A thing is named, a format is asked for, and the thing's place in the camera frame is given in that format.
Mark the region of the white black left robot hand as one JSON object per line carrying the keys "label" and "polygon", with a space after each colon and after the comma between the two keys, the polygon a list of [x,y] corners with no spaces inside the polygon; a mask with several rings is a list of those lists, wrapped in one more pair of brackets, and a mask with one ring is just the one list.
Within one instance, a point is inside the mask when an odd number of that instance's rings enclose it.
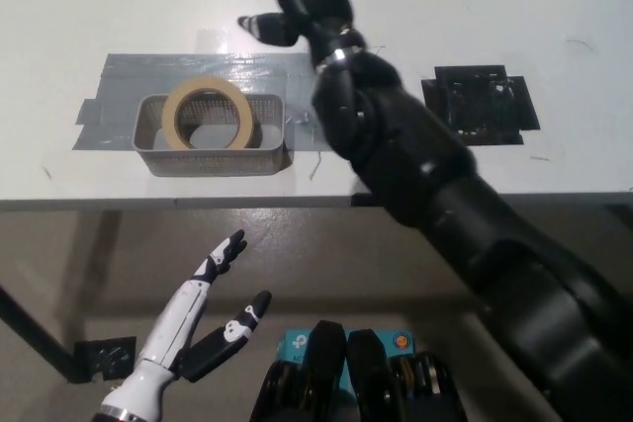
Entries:
{"label": "white black left robot hand", "polygon": [[140,351],[135,370],[125,383],[139,392],[148,392],[163,389],[180,378],[195,382],[245,346],[272,300],[268,291],[257,294],[237,316],[198,343],[192,342],[214,281],[229,271],[245,247],[244,231],[240,229],[204,258],[157,318]]}

